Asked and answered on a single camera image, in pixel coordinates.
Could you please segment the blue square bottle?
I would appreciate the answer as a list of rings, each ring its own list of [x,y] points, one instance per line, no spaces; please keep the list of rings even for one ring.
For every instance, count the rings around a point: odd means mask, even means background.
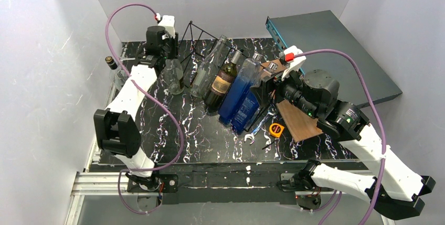
[[[258,100],[256,99],[256,96],[251,92],[250,88],[252,86],[258,86],[260,84],[261,76],[264,75],[264,73],[266,75],[270,75],[277,68],[278,65],[275,62],[270,62],[266,68],[262,69],[258,73],[256,78],[253,80],[253,83],[248,86],[247,95],[243,100],[238,112],[231,120],[232,129],[237,135],[240,135],[244,131],[245,126],[251,121],[252,117],[257,112],[257,109],[259,107]]]
[[[232,83],[221,107],[219,108],[219,121],[228,125],[240,108],[249,88],[256,82],[261,69],[262,55],[254,52],[251,58],[246,58],[241,70]]]

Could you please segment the tall clear glass bottle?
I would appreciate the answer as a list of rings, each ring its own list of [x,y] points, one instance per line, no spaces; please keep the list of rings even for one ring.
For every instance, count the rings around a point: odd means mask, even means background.
[[[184,90],[184,72],[178,59],[167,59],[164,80],[171,94],[181,94]]]

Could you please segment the green wine bottle tan label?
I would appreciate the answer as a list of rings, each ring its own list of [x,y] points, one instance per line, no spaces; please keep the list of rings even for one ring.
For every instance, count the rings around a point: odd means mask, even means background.
[[[243,52],[243,49],[236,49],[231,60],[223,64],[218,71],[209,91],[204,97],[204,104],[209,112],[217,111],[222,104],[225,95],[238,74],[237,63]]]

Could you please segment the short clear glass bottle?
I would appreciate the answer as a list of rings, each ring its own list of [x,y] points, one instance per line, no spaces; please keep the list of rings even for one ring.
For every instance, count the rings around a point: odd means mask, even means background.
[[[222,51],[225,48],[227,37],[221,35],[212,51],[201,62],[197,69],[196,77],[190,88],[191,96],[203,98],[210,86],[211,79],[215,78],[219,65],[223,61]]]

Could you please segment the dark-capped clear bottle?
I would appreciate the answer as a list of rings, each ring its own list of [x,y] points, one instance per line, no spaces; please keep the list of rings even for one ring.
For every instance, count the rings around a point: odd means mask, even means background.
[[[110,74],[109,74],[110,80],[114,84],[115,88],[118,91],[120,91],[122,89],[122,87],[124,86],[124,84],[126,83],[126,81],[128,79],[128,75],[122,69],[122,67],[115,62],[113,57],[107,56],[107,57],[105,57],[104,60],[107,63],[107,65],[109,66],[109,68],[111,69]]]

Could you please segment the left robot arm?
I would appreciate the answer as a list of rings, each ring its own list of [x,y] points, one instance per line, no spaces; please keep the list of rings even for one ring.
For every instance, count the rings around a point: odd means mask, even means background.
[[[158,79],[169,57],[177,53],[176,35],[172,26],[150,26],[142,52],[136,55],[136,65],[130,77],[122,78],[123,86],[116,98],[104,109],[96,110],[93,121],[98,147],[124,162],[130,170],[126,177],[146,191],[156,191],[161,185],[155,163],[141,147],[141,134],[136,126],[136,114],[150,87]]]

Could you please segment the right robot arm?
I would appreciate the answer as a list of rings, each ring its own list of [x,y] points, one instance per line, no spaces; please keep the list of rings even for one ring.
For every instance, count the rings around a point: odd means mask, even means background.
[[[305,115],[316,119],[316,126],[333,141],[351,151],[371,172],[364,176],[332,168],[310,159],[290,178],[277,183],[282,191],[330,188],[364,201],[392,220],[419,216],[425,206],[422,195],[436,184],[406,166],[383,143],[369,119],[354,104],[338,99],[340,84],[324,70],[305,75],[291,71],[264,72],[250,91],[261,105],[288,101]]]

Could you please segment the silver combination wrench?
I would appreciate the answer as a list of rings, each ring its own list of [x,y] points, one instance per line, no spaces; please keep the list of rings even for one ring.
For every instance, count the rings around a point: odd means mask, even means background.
[[[268,112],[265,117],[259,122],[259,124],[253,129],[251,133],[248,133],[244,136],[244,142],[249,141],[250,145],[255,142],[256,134],[261,130],[261,128],[268,122],[270,118],[277,115],[277,112]]]

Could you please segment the brown wooden board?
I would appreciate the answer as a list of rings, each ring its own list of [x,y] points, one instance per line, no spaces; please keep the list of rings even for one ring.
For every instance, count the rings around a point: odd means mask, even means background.
[[[285,66],[280,60],[274,60],[263,62],[261,64],[261,70],[266,68],[270,62],[275,62],[278,65],[278,68],[274,72],[285,69]],[[273,102],[276,104],[276,89],[281,82],[282,81],[280,79],[280,82],[277,84],[276,88],[269,94],[269,103]],[[316,127],[316,119],[312,119],[305,115],[301,110],[295,106],[292,106],[289,102],[282,101],[281,103],[276,104],[276,108],[278,109],[278,113],[283,118],[285,129],[290,132],[295,142],[307,140],[323,133],[323,131]]]

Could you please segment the small wrench at back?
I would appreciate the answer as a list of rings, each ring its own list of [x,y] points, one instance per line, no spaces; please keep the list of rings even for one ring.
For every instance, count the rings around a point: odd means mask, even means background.
[[[137,59],[137,57],[123,57],[123,58],[120,58],[120,61],[130,61],[130,60],[136,60]]]

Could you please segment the yellow tape measure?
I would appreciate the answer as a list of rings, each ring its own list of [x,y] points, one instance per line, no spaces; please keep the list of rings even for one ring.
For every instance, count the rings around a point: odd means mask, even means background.
[[[269,126],[269,134],[275,138],[280,138],[285,127],[278,123],[272,123]]]

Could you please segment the small black pen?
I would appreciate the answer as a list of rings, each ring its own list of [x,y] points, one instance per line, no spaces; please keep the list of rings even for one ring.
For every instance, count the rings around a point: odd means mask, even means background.
[[[267,149],[267,148],[270,147],[271,145],[275,144],[277,141],[279,141],[279,140],[273,140],[273,141],[271,141],[270,143],[266,144],[266,146],[264,146],[264,147],[262,148],[262,150]]]

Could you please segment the blue-faced network switch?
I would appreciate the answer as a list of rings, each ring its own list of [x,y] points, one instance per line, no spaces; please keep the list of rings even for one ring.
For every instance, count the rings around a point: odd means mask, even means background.
[[[281,50],[296,46],[303,52],[334,49],[349,55],[359,67],[374,104],[395,99],[401,89],[330,10],[267,18],[266,29]],[[340,83],[338,97],[360,108],[369,105],[357,73],[344,57],[333,53],[309,55],[302,71],[321,69]]]

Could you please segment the aluminium frame rail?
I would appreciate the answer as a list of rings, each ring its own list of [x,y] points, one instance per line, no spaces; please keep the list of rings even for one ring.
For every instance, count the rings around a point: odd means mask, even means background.
[[[345,191],[323,187],[321,190],[280,190],[277,182],[286,180],[302,169],[305,161],[258,163],[191,163],[175,164],[155,172],[158,185],[142,187],[124,174],[121,165],[94,166],[91,172],[79,173],[72,189],[72,200],[66,224],[77,224],[86,196],[161,197],[165,205],[183,203],[278,203],[297,206],[301,198],[325,198],[320,204],[328,210],[342,195],[356,202],[355,211],[363,216],[369,202]]]

